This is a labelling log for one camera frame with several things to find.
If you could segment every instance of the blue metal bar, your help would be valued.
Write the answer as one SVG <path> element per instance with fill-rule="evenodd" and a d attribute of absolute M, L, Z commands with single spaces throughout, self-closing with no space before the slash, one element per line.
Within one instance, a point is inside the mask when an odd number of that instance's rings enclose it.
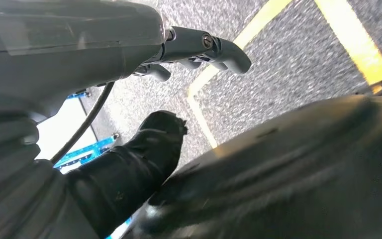
<path fill-rule="evenodd" d="M 81 98 L 81 97 L 86 97 L 87 96 L 87 92 L 84 91 L 84 92 L 81 92 L 81 93 L 78 93 L 78 94 L 72 94 L 72 95 L 69 95 L 67 97 L 67 99 L 74 99 L 74 98 Z"/>
<path fill-rule="evenodd" d="M 92 156 L 94 156 L 93 158 L 96 158 L 96 157 L 98 157 L 100 155 L 100 151 L 99 151 L 100 148 L 102 148 L 102 147 L 104 147 L 104 146 L 106 146 L 108 144 L 111 144 L 113 142 L 115 142 L 115 138 L 112 136 L 112 137 L 105 138 L 105 139 L 103 139 L 101 141 L 98 141 L 98 142 L 96 142 L 94 144 L 91 144 L 89 146 L 86 146 L 84 148 L 81 148 L 79 150 L 76 150 L 74 152 L 67 153 L 53 167 L 54 168 L 58 168 L 58 167 L 60 167 L 62 165 L 65 165 L 65 164 L 71 162 L 71 161 L 77 160 L 77 157 L 79 155 L 87 153 L 87 152 L 92 152 Z"/>

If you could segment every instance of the asphalt road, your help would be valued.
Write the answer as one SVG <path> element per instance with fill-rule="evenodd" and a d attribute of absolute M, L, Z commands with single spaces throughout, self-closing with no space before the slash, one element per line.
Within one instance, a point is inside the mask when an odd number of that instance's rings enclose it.
<path fill-rule="evenodd" d="M 171 25 L 206 30 L 234 40 L 266 0 L 160 0 Z M 382 53 L 382 0 L 348 0 Z M 314 0 L 293 0 L 251 40 L 244 51 L 253 62 L 245 75 L 220 72 L 195 100 L 218 143 L 304 104 L 354 92 L 367 85 L 363 74 Z M 142 120 L 169 110 L 188 120 L 180 165 L 211 149 L 187 102 L 188 87 L 203 68 L 167 65 L 172 77 L 158 82 L 130 77 L 116 82 L 93 123 L 98 138 L 121 134 L 128 141 Z M 83 99 L 89 110 L 101 89 Z"/>

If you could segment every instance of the yellow line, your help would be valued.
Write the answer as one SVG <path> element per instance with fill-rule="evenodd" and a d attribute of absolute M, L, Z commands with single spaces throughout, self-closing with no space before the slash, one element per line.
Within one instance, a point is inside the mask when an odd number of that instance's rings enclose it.
<path fill-rule="evenodd" d="M 346 0 L 315 0 L 369 85 L 382 81 L 382 54 Z"/>
<path fill-rule="evenodd" d="M 207 122 L 204 119 L 203 113 L 201 112 L 197 101 L 195 101 L 194 99 L 194 96 L 188 96 L 187 100 L 188 100 L 188 104 L 190 105 L 190 108 L 192 109 L 192 112 L 194 113 L 195 118 L 197 119 L 198 124 L 201 127 L 201 131 L 206 136 L 208 142 L 210 143 L 210 146 L 212 148 L 216 148 L 217 147 L 216 139 L 214 139 L 214 136 L 211 133 L 207 125 Z"/>
<path fill-rule="evenodd" d="M 255 36 L 273 19 L 277 16 L 292 0 L 269 0 L 260 11 L 254 16 L 250 23 L 242 30 L 242 32 L 233 41 L 241 49 L 254 39 Z M 217 142 L 211 133 L 206 120 L 199 108 L 198 103 L 194 99 L 194 95 L 205 85 L 211 78 L 213 78 L 219 70 L 213 66 L 206 67 L 199 76 L 191 83 L 188 89 L 188 103 L 204 135 L 207 137 L 210 145 L 213 148 L 217 147 Z"/>

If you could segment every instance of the pavement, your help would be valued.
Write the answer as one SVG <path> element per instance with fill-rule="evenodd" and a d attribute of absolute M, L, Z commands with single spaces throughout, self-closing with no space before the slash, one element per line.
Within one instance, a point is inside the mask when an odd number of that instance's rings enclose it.
<path fill-rule="evenodd" d="M 231 41 L 252 31 L 254 37 L 246 39 L 243 49 L 253 66 L 244 75 L 219 72 L 192 96 L 189 87 L 205 66 L 189 70 L 168 64 L 172 76 L 167 82 L 149 77 L 119 80 L 93 123 L 97 137 L 118 132 L 127 142 L 149 113 L 175 112 L 188 120 L 189 128 L 181 166 L 284 112 L 382 80 L 382 0 L 327 1 L 154 1 L 171 25 Z M 278 14 L 262 25 L 264 14 L 258 13 L 276 8 Z M 82 99 L 86 111 L 102 89 L 89 90 L 92 96 Z M 190 97 L 197 107 L 190 105 Z"/>

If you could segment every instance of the cable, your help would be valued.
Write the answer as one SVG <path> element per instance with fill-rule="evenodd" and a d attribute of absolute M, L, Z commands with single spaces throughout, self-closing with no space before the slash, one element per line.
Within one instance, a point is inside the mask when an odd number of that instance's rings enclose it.
<path fill-rule="evenodd" d="M 103 89 L 103 92 L 100 94 L 99 98 L 96 100 L 89 114 L 87 115 L 84 122 L 78 128 L 78 130 L 73 134 L 73 136 L 65 143 L 65 145 L 50 159 L 53 165 L 58 163 L 58 161 L 68 153 L 68 151 L 74 146 L 74 144 L 80 139 L 80 137 L 84 134 L 86 129 L 92 124 L 93 120 L 96 118 L 98 112 L 103 107 L 104 102 L 109 96 L 110 91 L 113 88 L 114 82 L 109 82 Z"/>

